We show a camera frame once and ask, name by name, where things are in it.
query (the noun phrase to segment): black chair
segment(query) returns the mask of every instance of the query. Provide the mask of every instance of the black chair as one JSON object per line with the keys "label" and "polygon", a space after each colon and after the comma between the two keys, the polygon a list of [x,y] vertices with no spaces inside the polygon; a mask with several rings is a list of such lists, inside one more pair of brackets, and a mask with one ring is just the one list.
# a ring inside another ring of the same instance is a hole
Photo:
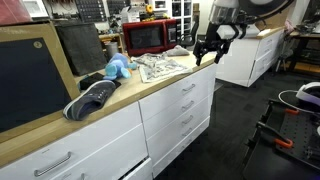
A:
{"label": "black chair", "polygon": [[199,28],[199,16],[194,16],[194,25],[192,27],[191,33],[182,34],[180,37],[179,45],[183,48],[187,46],[193,46],[196,42],[196,35]]}

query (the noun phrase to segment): black floor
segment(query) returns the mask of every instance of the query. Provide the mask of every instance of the black floor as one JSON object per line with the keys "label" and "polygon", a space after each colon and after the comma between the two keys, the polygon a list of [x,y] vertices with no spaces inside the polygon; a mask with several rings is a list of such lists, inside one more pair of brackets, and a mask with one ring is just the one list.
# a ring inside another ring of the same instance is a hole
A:
{"label": "black floor", "polygon": [[157,180],[241,180],[244,145],[264,113],[268,98],[298,90],[310,77],[266,73],[252,87],[229,83],[215,92],[209,128],[181,153]]}

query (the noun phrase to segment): red microwave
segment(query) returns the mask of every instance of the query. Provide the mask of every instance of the red microwave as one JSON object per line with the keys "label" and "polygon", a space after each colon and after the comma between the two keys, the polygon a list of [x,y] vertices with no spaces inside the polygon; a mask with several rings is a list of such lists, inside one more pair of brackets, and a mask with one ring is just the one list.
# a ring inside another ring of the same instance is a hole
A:
{"label": "red microwave", "polygon": [[177,22],[163,19],[122,25],[129,56],[161,53],[177,45]]}

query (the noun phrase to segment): stuffed animal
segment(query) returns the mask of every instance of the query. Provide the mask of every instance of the stuffed animal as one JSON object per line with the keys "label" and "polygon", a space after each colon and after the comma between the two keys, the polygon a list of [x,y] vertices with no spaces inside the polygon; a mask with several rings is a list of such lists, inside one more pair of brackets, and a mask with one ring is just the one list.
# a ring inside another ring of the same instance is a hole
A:
{"label": "stuffed animal", "polygon": [[137,63],[129,63],[129,59],[120,54],[116,53],[105,67],[106,76],[104,80],[115,80],[117,78],[130,78],[131,70],[137,69]]}

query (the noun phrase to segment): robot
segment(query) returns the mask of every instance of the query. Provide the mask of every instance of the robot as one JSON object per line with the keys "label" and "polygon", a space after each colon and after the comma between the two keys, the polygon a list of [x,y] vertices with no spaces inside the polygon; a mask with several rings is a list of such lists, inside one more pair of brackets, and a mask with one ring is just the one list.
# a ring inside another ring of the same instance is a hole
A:
{"label": "robot", "polygon": [[294,0],[214,0],[209,15],[205,40],[198,40],[193,54],[200,66],[201,59],[216,51],[215,63],[227,54],[234,39],[255,37],[260,32],[255,22],[281,13]]}

